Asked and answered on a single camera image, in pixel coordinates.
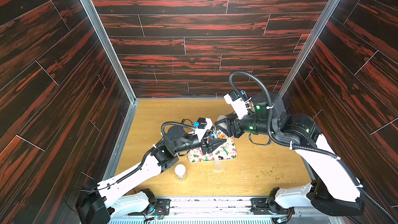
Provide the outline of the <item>clear candy jar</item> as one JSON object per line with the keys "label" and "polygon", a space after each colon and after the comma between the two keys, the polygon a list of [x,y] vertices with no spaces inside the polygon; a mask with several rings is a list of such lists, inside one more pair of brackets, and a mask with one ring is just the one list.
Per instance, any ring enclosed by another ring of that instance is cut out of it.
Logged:
{"label": "clear candy jar", "polygon": [[210,131],[209,140],[229,138],[226,119],[227,117],[225,115],[221,115],[218,117],[215,125]]}

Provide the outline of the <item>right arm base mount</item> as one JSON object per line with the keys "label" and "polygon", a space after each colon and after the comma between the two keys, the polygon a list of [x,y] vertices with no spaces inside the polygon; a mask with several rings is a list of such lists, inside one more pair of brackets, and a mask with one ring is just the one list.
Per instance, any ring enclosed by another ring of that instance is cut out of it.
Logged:
{"label": "right arm base mount", "polygon": [[251,209],[255,215],[287,215],[294,214],[294,208],[282,208],[275,201],[267,198],[251,198]]}

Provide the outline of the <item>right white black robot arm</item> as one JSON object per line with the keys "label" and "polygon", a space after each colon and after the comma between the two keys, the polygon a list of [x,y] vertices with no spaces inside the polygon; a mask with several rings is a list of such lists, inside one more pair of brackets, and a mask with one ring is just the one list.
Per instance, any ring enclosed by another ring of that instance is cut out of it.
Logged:
{"label": "right white black robot arm", "polygon": [[358,216],[364,212],[363,186],[329,146],[313,118],[286,112],[280,95],[263,92],[249,98],[232,91],[224,96],[234,112],[215,125],[229,137],[244,133],[267,135],[270,142],[299,154],[316,178],[298,188],[274,188],[267,199],[270,211],[312,206],[329,216]]}

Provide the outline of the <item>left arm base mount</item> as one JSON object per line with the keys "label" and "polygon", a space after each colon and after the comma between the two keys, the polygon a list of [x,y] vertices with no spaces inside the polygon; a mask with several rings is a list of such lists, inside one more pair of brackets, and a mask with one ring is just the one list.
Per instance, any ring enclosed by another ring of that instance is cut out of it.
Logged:
{"label": "left arm base mount", "polygon": [[156,203],[149,203],[149,205],[141,212],[130,212],[128,216],[167,216],[170,213],[171,199],[160,198]]}

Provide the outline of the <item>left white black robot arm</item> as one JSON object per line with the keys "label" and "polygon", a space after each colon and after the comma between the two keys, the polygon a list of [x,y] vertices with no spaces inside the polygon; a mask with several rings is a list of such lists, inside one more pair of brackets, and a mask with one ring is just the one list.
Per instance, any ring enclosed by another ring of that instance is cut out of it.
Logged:
{"label": "left white black robot arm", "polygon": [[219,139],[212,128],[199,129],[172,122],[168,131],[162,132],[161,140],[153,145],[143,156],[140,163],[126,171],[100,181],[89,181],[80,189],[75,204],[82,224],[107,224],[112,219],[132,213],[151,214],[157,200],[150,189],[144,189],[125,196],[130,190],[172,168],[182,152],[201,149],[203,154],[212,153],[227,139]]}

